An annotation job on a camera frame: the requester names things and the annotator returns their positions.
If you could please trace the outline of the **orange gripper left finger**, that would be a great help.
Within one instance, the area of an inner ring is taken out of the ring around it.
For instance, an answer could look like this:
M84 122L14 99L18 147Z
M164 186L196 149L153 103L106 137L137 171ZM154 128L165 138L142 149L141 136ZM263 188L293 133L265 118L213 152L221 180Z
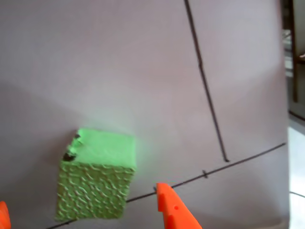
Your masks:
M0 202L0 229L11 229L9 211L4 201Z

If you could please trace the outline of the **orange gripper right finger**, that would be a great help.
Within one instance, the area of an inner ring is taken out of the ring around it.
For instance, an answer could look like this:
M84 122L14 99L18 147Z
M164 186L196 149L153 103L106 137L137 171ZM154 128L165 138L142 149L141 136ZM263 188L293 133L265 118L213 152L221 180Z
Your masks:
M156 194L158 211L163 214L165 229L202 229L171 186L157 183Z

